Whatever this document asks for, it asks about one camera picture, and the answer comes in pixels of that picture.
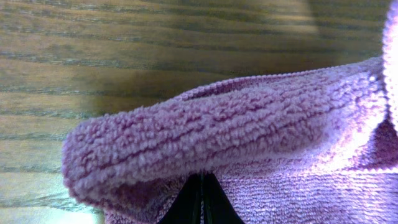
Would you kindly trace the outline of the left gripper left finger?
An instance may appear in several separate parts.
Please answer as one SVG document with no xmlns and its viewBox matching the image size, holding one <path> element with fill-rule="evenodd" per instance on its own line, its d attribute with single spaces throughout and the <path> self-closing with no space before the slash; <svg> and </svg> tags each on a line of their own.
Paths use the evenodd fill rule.
<svg viewBox="0 0 398 224">
<path fill-rule="evenodd" d="M 191 175 L 158 224 L 199 224 L 201 220 L 201 177 Z"/>
</svg>

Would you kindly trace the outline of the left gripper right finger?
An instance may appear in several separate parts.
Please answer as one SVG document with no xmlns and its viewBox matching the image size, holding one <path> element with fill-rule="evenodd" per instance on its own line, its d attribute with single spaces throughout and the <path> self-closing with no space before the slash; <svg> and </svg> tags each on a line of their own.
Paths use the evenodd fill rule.
<svg viewBox="0 0 398 224">
<path fill-rule="evenodd" d="M 204 224 L 244 224 L 214 174 L 203 177 Z"/>
</svg>

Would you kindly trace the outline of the purple microfiber cloth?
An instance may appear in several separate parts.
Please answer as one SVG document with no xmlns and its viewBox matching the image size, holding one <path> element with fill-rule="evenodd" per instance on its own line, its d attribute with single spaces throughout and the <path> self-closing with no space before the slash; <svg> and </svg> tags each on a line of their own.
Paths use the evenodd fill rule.
<svg viewBox="0 0 398 224">
<path fill-rule="evenodd" d="M 106 223 L 158 223 L 191 175 L 214 174 L 244 223 L 397 222 L 397 2 L 383 55 L 224 80 L 89 119 L 62 174 Z"/>
</svg>

